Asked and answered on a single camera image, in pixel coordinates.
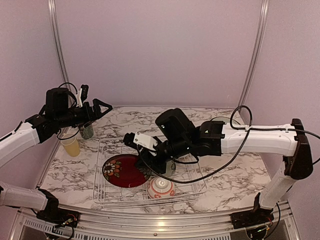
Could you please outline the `yellow mug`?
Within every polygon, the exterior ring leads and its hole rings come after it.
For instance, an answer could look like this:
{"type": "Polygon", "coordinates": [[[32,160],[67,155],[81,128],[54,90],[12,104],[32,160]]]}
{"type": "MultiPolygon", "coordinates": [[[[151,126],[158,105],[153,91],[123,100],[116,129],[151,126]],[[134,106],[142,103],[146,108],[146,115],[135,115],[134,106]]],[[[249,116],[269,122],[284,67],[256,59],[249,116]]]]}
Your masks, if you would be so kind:
{"type": "Polygon", "coordinates": [[[60,143],[71,157],[76,157],[80,154],[80,147],[75,134],[64,133],[60,143]]]}

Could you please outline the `dark red floral plate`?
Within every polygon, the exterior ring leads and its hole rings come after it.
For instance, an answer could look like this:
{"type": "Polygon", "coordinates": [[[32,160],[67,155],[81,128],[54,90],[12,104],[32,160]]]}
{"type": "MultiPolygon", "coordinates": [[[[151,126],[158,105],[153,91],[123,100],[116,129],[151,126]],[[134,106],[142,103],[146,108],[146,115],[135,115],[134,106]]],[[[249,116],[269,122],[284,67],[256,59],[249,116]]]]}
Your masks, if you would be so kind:
{"type": "Polygon", "coordinates": [[[145,166],[136,166],[139,157],[134,154],[119,154],[110,157],[102,166],[103,177],[120,188],[135,188],[146,183],[151,171],[145,166]]]}

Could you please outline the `light teal plate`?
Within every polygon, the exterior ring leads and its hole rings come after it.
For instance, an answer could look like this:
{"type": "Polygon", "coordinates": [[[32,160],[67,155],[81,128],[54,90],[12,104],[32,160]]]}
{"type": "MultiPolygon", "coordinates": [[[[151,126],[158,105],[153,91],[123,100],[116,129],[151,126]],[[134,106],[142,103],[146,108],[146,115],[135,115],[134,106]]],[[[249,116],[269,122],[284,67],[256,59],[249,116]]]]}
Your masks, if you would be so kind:
{"type": "MultiPolygon", "coordinates": [[[[211,119],[211,121],[222,121],[222,122],[224,122],[224,123],[226,123],[226,124],[229,123],[230,120],[231,120],[230,117],[224,117],[224,116],[217,116],[217,117],[214,117],[214,118],[211,119]]],[[[238,122],[238,121],[235,120],[235,119],[232,119],[232,124],[233,124],[233,125],[241,125],[241,123],[238,122]]]]}

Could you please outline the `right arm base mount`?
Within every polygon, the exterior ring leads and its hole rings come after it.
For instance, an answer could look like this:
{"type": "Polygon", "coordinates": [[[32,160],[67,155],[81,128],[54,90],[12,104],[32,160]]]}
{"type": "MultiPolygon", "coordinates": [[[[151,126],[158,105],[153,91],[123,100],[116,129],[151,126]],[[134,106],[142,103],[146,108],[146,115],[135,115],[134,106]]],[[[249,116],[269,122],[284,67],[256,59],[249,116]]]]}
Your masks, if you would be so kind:
{"type": "Polygon", "coordinates": [[[234,212],[230,215],[234,229],[247,228],[274,220],[272,210],[258,209],[234,212]]]}

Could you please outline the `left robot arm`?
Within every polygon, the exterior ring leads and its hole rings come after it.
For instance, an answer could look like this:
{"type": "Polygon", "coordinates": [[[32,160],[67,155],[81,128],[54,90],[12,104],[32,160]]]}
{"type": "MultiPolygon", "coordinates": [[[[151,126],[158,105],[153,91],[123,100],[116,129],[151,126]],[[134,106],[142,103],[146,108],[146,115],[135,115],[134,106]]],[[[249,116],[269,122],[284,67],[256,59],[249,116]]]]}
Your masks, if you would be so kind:
{"type": "MultiPolygon", "coordinates": [[[[35,114],[0,139],[0,165],[3,167],[22,152],[42,144],[62,129],[87,127],[109,113],[113,107],[99,99],[86,101],[89,87],[83,84],[72,93],[59,86],[46,92],[45,105],[35,114]]],[[[7,207],[43,211],[53,223],[63,219],[58,199],[43,189],[28,189],[0,183],[0,204],[7,207]]]]}

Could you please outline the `floral ceramic tumbler cup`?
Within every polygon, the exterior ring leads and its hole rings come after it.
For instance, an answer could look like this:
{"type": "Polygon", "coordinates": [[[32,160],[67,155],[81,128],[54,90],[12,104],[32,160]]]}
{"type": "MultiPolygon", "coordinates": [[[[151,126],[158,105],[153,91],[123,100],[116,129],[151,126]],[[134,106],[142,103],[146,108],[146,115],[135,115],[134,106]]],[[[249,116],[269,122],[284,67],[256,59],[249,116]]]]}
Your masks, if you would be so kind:
{"type": "Polygon", "coordinates": [[[80,126],[79,133],[82,139],[88,140],[94,136],[94,129],[91,123],[80,126]]]}

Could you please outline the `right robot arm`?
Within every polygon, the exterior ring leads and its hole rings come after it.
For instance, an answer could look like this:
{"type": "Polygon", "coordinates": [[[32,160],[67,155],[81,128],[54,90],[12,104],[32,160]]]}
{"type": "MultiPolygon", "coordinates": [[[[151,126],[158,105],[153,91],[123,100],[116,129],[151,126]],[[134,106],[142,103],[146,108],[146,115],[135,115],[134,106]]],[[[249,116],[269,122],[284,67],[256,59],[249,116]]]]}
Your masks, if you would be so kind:
{"type": "Polygon", "coordinates": [[[258,224],[272,210],[277,201],[297,181],[313,172],[313,159],[308,140],[310,132],[304,130],[300,119],[278,126],[254,126],[205,121],[195,126],[179,108],[163,112],[155,120],[166,137],[162,142],[155,137],[136,132],[133,143],[143,162],[151,168],[186,154],[195,158],[222,154],[270,153],[282,155],[283,160],[267,187],[255,197],[254,208],[247,219],[258,224]]]}

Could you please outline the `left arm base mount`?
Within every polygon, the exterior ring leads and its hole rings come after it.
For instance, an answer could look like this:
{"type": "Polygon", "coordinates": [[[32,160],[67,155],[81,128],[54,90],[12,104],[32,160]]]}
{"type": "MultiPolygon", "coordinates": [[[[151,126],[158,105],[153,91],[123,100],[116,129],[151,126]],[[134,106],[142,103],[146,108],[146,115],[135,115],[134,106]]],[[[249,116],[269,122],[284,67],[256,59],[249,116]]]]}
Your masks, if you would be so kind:
{"type": "Polygon", "coordinates": [[[67,223],[68,227],[76,228],[79,222],[80,213],[69,209],[57,208],[54,210],[40,210],[37,212],[36,217],[40,220],[50,222],[59,226],[63,226],[63,223],[69,219],[72,222],[67,223]]]}

